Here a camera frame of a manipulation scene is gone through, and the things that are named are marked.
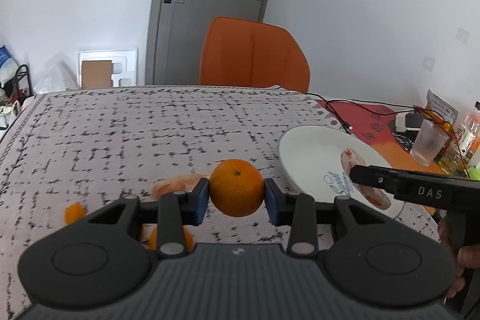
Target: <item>green object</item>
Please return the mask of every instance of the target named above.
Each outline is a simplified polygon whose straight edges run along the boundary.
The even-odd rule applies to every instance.
[[[473,179],[474,181],[480,181],[480,169],[476,167],[470,167],[469,175],[470,175],[470,179]]]

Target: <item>screw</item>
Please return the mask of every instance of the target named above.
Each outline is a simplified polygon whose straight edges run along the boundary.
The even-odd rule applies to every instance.
[[[245,253],[245,250],[243,248],[236,248],[235,250],[232,250],[232,253],[234,255],[241,255]]]
[[[178,255],[183,252],[183,246],[177,242],[168,242],[160,247],[160,251],[165,255]]]
[[[292,245],[292,251],[299,255],[308,255],[311,254],[315,247],[311,243],[307,243],[306,241],[299,241]]]

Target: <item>black cable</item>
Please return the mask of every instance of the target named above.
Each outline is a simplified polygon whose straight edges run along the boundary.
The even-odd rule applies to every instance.
[[[352,126],[350,126],[350,124],[348,122],[346,122],[344,119],[342,119],[342,117],[338,114],[338,112],[333,109],[331,103],[332,102],[347,102],[347,103],[352,103],[354,105],[357,105],[359,107],[361,107],[362,109],[366,110],[367,112],[370,112],[372,114],[375,114],[375,115],[397,115],[397,114],[401,114],[401,113],[410,113],[410,112],[421,112],[422,114],[424,115],[428,115],[431,119],[434,119],[433,116],[430,114],[431,112],[432,113],[435,113],[437,114],[441,119],[442,119],[442,123],[441,124],[448,124],[450,125],[450,127],[453,129],[453,124],[451,124],[450,122],[446,121],[445,118],[443,117],[442,114],[440,114],[439,112],[435,111],[435,110],[431,110],[431,109],[424,109],[424,108],[421,108],[419,106],[405,106],[405,105],[396,105],[396,104],[392,104],[392,103],[387,103],[387,102],[379,102],[379,101],[375,101],[375,100],[359,100],[359,99],[350,99],[350,100],[345,100],[345,99],[331,99],[331,100],[326,100],[325,98],[323,98],[321,95],[318,95],[318,94],[314,94],[314,93],[311,93],[311,92],[308,92],[307,95],[313,95],[315,97],[319,97],[320,99],[322,99],[324,102],[325,102],[325,109],[327,110],[330,110],[336,117],[337,117],[337,120],[340,122],[340,124],[342,125],[342,127],[345,129],[345,131],[347,133],[350,133],[350,131],[353,129]],[[386,106],[393,106],[393,107],[404,107],[404,108],[411,108],[411,110],[402,110],[402,111],[399,111],[399,112],[392,112],[392,113],[378,113],[378,112],[375,112],[371,109],[369,109],[368,107],[365,107],[361,104],[359,104],[358,102],[362,102],[362,103],[376,103],[376,104],[380,104],[380,105],[386,105]],[[458,149],[458,153],[460,154],[460,157],[462,156],[462,151],[460,150],[460,145],[458,143],[458,140],[457,138],[454,136],[453,137],[453,140],[455,142],[455,144],[457,145],[457,149]],[[470,178],[470,174],[467,170],[467,166],[465,165],[465,162],[463,161],[463,158],[461,159],[462,160],[462,165],[463,165],[463,168],[464,168],[464,171],[466,173],[466,175]]]
[[[307,93],[307,95],[314,95],[315,97],[319,97],[320,99],[322,99],[324,102],[325,102],[325,109],[329,110],[336,118],[337,120],[339,121],[340,125],[342,126],[342,128],[344,129],[344,131],[348,134],[350,134],[350,131],[352,129],[351,125],[346,122],[341,116],[340,114],[338,114],[337,110],[335,110],[332,105],[330,105],[330,101],[329,100],[326,100],[325,98],[323,98],[321,95],[319,94],[313,94],[313,93]]]

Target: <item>plastic bottle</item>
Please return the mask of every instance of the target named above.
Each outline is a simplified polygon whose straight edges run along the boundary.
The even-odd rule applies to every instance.
[[[480,102],[475,104],[475,109],[460,124],[455,134],[458,146],[454,140],[450,142],[439,165],[447,174],[455,170],[464,169],[469,164],[473,154],[480,146]]]

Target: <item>electrical wire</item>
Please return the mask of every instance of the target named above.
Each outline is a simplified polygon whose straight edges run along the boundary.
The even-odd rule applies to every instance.
[[[307,95],[313,95],[315,97],[319,97],[320,99],[322,99],[325,102],[325,109],[329,110],[333,115],[335,115],[335,117],[337,118],[339,123],[342,125],[342,128],[344,128],[347,133],[350,133],[350,131],[353,129],[353,127],[348,122],[346,122],[338,114],[338,112],[332,107],[333,102],[352,103],[354,105],[357,105],[357,106],[361,107],[362,109],[366,110],[367,112],[370,112],[370,113],[375,114],[375,115],[380,115],[380,116],[397,115],[397,114],[401,114],[401,113],[410,113],[410,112],[421,112],[423,115],[428,116],[429,117],[428,119],[430,121],[433,121],[436,125],[441,126],[441,125],[448,124],[450,126],[450,128],[453,130],[453,124],[446,121],[445,118],[443,117],[443,115],[440,114],[439,112],[437,112],[436,110],[424,109],[424,108],[419,107],[419,106],[397,105],[397,104],[380,102],[380,101],[375,101],[375,100],[359,100],[359,99],[350,99],[350,100],[330,99],[330,100],[326,100],[321,95],[315,94],[315,93],[312,93],[312,92],[308,92]],[[403,107],[403,108],[408,108],[409,110],[401,110],[401,111],[398,111],[398,112],[391,112],[391,113],[379,113],[379,112],[375,112],[374,110],[369,109],[368,107],[365,107],[364,105],[361,105],[358,102],[361,102],[361,103],[376,103],[376,104],[379,104],[379,105],[387,105],[387,106],[392,106],[392,107]],[[434,117],[430,113],[437,114],[441,118],[442,121],[440,123],[438,123],[437,121],[435,121]],[[470,178],[470,174],[467,170],[467,166],[465,165],[465,162],[464,162],[463,157],[462,157],[462,151],[460,149],[460,145],[458,143],[457,137],[455,137],[455,135],[454,135],[452,140],[455,142],[455,145],[457,146],[458,153],[460,154],[460,158],[461,158],[461,161],[462,161],[464,172]]]

